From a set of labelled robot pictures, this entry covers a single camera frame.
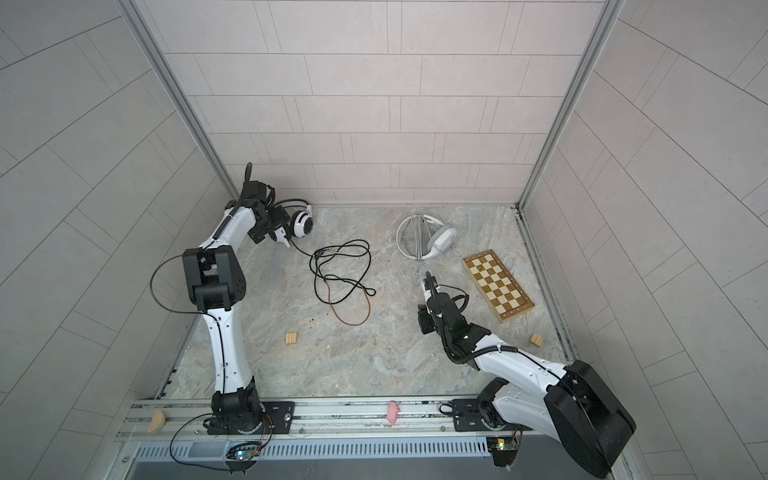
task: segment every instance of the headphones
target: headphones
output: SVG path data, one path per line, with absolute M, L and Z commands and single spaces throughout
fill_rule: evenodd
M 306 206 L 301 205 L 289 205 L 283 208 L 299 208 L 290 218 L 290 232 L 292 237 L 306 237 L 312 231 L 312 205 L 306 200 L 300 198 L 290 198 L 288 200 L 281 200 L 275 205 L 285 202 L 303 202 Z
M 405 246 L 402 244 L 402 235 L 405 233 L 409 223 L 413 226 L 413 233 L 416 239 L 415 255 L 411 255 L 407 252 Z M 437 231 L 429 237 L 429 242 L 427 243 L 429 252 L 424 254 L 422 251 L 422 228 L 425 227 L 427 232 L 429 232 L 429 224 L 436 226 Z M 430 215 L 416 214 L 403 220 L 397 228 L 397 247 L 400 250 L 400 253 L 411 260 L 429 260 L 446 251 L 453 244 L 454 240 L 456 240 L 456 235 L 458 235 L 458 230 L 451 225 L 445 225 L 443 222 Z

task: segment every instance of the chessboard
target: chessboard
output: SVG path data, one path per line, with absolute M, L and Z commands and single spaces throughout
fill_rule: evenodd
M 463 264 L 500 323 L 534 307 L 493 250 L 465 258 Z

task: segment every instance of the marble table surface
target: marble table surface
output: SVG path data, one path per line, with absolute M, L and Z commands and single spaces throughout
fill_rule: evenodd
M 431 214 L 458 228 L 452 249 L 425 262 L 406 259 L 395 242 L 400 222 L 415 212 Z M 305 257 L 268 238 L 249 239 L 238 251 L 247 280 L 241 302 L 245 353 L 262 397 L 395 396 L 472 394 L 493 376 L 453 364 L 436 333 L 422 335 L 417 305 L 424 303 L 419 281 L 426 271 L 440 283 L 470 294 L 464 311 L 468 322 L 490 329 L 506 342 L 542 358 L 564 362 L 561 344 L 528 258 L 514 211 L 509 207 L 331 207 L 317 208 L 315 227 L 296 244 L 306 252 L 347 240 L 371 244 L 372 265 L 363 283 L 377 290 L 370 298 L 371 316 L 362 326 L 346 326 L 321 303 Z M 492 248 L 528 293 L 536 307 L 500 324 L 462 267 L 462 258 Z M 337 258 L 327 271 L 357 277 L 365 258 Z M 349 286 L 336 282 L 332 298 Z M 327 288 L 318 283 L 322 296 Z M 367 314 L 357 289 L 336 306 L 345 321 L 358 323 Z M 285 344 L 288 332 L 298 343 Z M 532 333 L 544 337 L 541 348 Z M 200 320 L 177 372 L 166 388 L 170 399 L 200 399 L 213 394 L 214 362 L 205 322 Z

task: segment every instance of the tiled wall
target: tiled wall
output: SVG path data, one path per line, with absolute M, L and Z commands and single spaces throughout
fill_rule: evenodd
M 137 0 L 238 184 L 512 203 L 600 2 Z
M 189 326 L 150 275 L 226 195 L 110 0 L 0 2 L 0 112 L 0 477 L 80 479 Z M 191 307 L 180 265 L 156 287 Z
M 628 0 L 525 209 L 657 480 L 768 473 L 767 31 L 766 2 Z

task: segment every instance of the red cable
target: red cable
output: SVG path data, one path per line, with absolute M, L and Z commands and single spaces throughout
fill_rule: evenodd
M 362 324 L 364 324 L 367 321 L 368 317 L 371 316 L 371 300 L 368 297 L 368 292 L 366 292 L 366 289 L 362 288 L 361 289 L 362 290 L 362 294 L 366 296 L 366 302 L 368 302 L 368 315 L 366 316 L 366 319 L 363 320 L 360 323 L 347 323 L 344 320 L 342 320 L 341 317 L 339 316 L 339 314 L 336 313 L 336 309 L 333 308 L 333 304 L 331 303 L 331 286 L 328 284 L 328 282 L 325 282 L 325 284 L 328 287 L 328 304 L 331 306 L 331 310 L 333 311 L 333 315 L 336 315 L 336 318 L 339 319 L 339 321 L 341 323 L 343 323 L 344 325 L 348 325 L 348 326 L 361 326 Z

